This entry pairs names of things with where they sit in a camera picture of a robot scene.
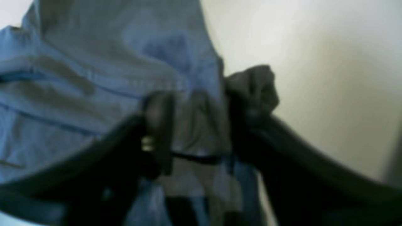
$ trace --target white wall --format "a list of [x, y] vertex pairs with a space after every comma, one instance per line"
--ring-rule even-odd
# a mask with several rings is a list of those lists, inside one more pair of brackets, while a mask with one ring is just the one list
[[227, 75], [270, 64], [275, 114], [332, 158], [382, 178], [402, 119], [402, 1], [202, 2]]

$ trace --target gray cloth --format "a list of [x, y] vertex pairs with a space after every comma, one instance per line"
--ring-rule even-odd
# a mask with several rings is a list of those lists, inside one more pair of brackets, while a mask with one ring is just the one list
[[126, 225], [170, 225], [164, 197], [191, 200], [199, 225], [234, 212], [261, 225], [254, 168], [231, 153], [226, 85], [268, 111], [277, 104], [266, 66], [225, 82], [197, 0], [36, 0], [21, 28], [0, 31], [0, 183], [102, 139], [144, 97], [173, 91], [172, 151], [224, 161], [175, 159], [171, 176], [143, 181]]

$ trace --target beige wall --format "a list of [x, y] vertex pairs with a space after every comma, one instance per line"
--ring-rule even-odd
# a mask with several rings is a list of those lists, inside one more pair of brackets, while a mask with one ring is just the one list
[[380, 180], [402, 119], [402, 2], [203, 0], [226, 74], [270, 64], [276, 114], [314, 146]]

